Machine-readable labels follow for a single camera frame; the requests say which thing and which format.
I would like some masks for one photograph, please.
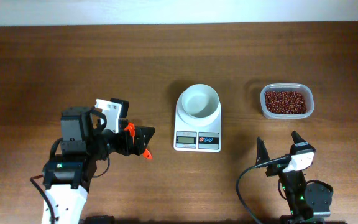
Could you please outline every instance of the white scale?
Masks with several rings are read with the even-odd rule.
[[[178,151],[219,152],[222,108],[216,91],[197,84],[184,91],[175,112],[173,148]]]

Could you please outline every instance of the bean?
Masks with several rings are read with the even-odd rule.
[[[306,113],[305,98],[295,91],[267,91],[265,92],[265,102],[267,109],[272,113]]]

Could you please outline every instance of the orange gripper part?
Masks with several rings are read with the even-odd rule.
[[[126,126],[126,128],[124,128],[124,130],[129,131],[129,135],[132,136],[132,140],[133,140],[133,142],[135,144],[135,125],[132,124],[132,123],[128,123],[128,126]],[[149,152],[149,150],[147,150],[147,149],[144,151],[143,156],[146,159],[152,159],[152,155]]]

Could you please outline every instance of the wood grain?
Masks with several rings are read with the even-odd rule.
[[[315,111],[265,119],[261,89],[287,82],[311,89]],[[172,148],[176,100],[195,83],[221,100],[217,154]],[[358,223],[358,22],[0,27],[0,223],[41,222],[29,177],[41,173],[61,135],[61,110],[110,97],[130,102],[130,121],[156,128],[154,159],[112,155],[110,171],[92,181],[83,217],[250,220],[234,184],[255,162],[256,137],[278,157],[297,130],[317,148],[306,179],[335,189],[329,220]],[[289,214],[277,178],[264,170],[240,187],[261,219]]]

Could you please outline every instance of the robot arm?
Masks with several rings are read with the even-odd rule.
[[[257,159],[256,165],[245,170],[239,177],[254,168],[266,167],[266,176],[278,175],[279,185],[283,185],[285,193],[282,197],[287,201],[291,210],[291,215],[281,216],[281,223],[324,223],[324,217],[330,216],[329,206],[331,204],[334,189],[321,181],[306,181],[302,170],[312,165],[316,149],[302,139],[296,131],[292,132],[294,144],[291,146],[290,153],[276,159],[270,159],[265,144],[261,138],[257,138]],[[238,191],[237,194],[243,206],[251,214],[257,223],[262,223],[251,212],[245,204]]]
[[[137,127],[122,119],[127,115],[127,101],[96,100],[95,107],[102,112],[88,107],[62,112],[62,138],[53,144],[43,168],[46,188],[43,224],[77,224],[97,169],[96,161],[109,160],[112,152],[139,156],[146,151],[154,134],[152,127]],[[93,128],[92,114],[101,119],[96,128]],[[55,155],[59,145],[62,153]]]

